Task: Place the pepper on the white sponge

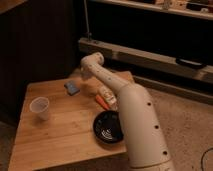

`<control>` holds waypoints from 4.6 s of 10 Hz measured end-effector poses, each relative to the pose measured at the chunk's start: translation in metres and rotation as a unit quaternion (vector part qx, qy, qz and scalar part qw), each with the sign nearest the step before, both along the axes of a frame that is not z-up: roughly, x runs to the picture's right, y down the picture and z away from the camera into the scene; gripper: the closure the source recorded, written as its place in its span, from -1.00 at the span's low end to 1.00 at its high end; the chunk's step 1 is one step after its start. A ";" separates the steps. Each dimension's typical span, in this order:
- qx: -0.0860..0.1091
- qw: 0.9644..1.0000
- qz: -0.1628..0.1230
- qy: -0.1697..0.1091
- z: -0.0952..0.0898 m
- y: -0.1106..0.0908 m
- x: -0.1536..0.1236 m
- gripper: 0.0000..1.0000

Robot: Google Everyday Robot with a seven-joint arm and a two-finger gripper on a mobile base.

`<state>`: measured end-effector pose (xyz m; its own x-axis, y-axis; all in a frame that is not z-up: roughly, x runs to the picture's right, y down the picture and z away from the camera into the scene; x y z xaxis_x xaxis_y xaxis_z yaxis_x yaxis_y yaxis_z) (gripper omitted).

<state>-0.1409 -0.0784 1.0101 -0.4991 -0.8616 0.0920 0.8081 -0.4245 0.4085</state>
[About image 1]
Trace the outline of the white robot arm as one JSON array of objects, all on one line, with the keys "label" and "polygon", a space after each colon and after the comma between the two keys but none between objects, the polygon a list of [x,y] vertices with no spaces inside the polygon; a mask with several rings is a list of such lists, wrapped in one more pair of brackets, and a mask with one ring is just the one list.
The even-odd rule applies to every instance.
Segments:
[{"label": "white robot arm", "polygon": [[117,95],[130,171],[176,171],[147,89],[110,72],[103,63],[99,52],[81,59],[83,70]]}]

